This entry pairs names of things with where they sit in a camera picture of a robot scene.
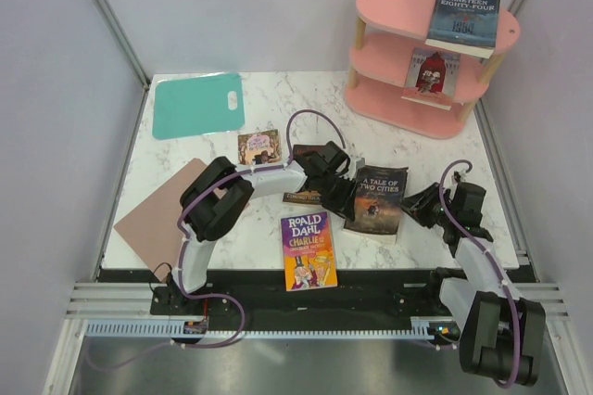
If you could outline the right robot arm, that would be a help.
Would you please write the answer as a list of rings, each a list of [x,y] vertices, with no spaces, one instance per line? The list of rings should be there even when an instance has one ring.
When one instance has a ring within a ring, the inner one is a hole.
[[[546,314],[499,265],[493,237],[481,225],[485,197],[480,185],[459,182],[450,190],[434,183],[400,207],[422,227],[440,226],[461,267],[433,271],[423,299],[430,312],[450,312],[457,323],[462,371],[502,387],[531,387],[539,377]]]

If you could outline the Hamlet red cover book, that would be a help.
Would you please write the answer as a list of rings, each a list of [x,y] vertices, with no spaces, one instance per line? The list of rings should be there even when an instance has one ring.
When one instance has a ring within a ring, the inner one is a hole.
[[[416,47],[411,56],[402,98],[450,110],[461,55]]]

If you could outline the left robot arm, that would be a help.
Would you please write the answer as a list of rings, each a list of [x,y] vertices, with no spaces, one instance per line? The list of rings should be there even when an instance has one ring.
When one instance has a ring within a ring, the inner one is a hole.
[[[177,286],[171,304],[183,314],[200,310],[213,249],[252,199],[314,191],[325,210],[354,221],[357,184],[347,177],[349,166],[349,155],[334,142],[293,155],[284,163],[234,165],[225,157],[214,159],[180,197],[177,226],[183,243],[171,272]]]

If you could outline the A Tale of Two Cities book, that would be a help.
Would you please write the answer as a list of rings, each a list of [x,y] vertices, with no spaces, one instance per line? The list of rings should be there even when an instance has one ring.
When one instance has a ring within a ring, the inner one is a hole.
[[[355,178],[355,220],[345,220],[343,231],[395,243],[403,214],[400,201],[407,186],[408,168],[365,165],[357,170]]]

